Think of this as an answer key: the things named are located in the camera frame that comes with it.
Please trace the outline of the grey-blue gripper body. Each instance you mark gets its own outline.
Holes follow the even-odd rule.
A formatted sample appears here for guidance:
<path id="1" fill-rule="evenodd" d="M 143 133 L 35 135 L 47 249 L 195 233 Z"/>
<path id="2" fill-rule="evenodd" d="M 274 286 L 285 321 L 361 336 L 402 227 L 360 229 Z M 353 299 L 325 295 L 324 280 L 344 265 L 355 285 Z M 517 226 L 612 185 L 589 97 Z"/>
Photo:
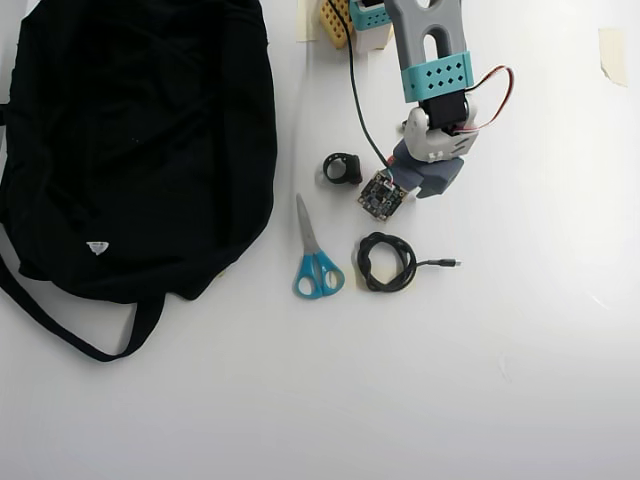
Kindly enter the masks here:
<path id="1" fill-rule="evenodd" d="M 433 163 L 413 158 L 404 141 L 393 150 L 390 172 L 394 182 L 408 192 L 418 189 L 420 199 L 443 194 L 454 182 L 464 166 L 464 160 L 455 157 Z"/>

